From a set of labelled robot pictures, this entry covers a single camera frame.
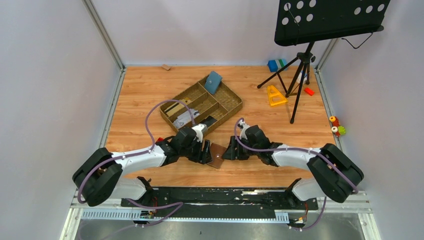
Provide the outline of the brown leather card holder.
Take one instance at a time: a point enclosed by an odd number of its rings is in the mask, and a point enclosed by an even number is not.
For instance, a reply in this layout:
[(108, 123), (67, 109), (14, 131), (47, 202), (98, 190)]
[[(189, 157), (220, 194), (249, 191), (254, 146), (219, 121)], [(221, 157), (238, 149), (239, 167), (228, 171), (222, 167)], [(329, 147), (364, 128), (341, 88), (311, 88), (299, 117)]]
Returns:
[(207, 163), (207, 165), (215, 169), (220, 169), (224, 162), (223, 154), (225, 153), (226, 149), (227, 148), (224, 146), (212, 143), (210, 145), (211, 161)]

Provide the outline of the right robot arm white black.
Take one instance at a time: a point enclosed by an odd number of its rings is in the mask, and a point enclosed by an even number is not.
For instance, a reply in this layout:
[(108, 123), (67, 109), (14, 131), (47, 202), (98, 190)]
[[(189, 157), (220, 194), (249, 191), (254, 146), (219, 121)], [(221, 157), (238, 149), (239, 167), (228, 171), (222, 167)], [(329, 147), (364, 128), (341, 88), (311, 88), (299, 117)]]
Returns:
[(310, 171), (311, 178), (296, 179), (288, 188), (288, 195), (299, 201), (328, 197), (343, 203), (358, 192), (364, 179), (363, 171), (336, 145), (327, 143), (318, 148), (293, 147), (270, 141), (258, 125), (244, 121), (236, 124), (240, 135), (233, 135), (223, 154), (225, 160), (247, 160), (257, 156), (264, 164), (274, 167), (295, 167)]

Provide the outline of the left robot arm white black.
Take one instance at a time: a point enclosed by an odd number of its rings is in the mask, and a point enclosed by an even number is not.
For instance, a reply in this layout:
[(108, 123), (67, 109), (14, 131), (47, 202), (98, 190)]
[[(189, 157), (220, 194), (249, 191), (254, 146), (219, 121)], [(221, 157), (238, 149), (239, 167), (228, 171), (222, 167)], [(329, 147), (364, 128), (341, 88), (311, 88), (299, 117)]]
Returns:
[(181, 157), (203, 165), (210, 163), (210, 141), (204, 138), (207, 130), (199, 123), (146, 148), (127, 152), (110, 152), (105, 147), (95, 150), (72, 176), (78, 202), (95, 207), (109, 198), (142, 200), (152, 190), (150, 184), (143, 177), (129, 179), (126, 175), (164, 167)]

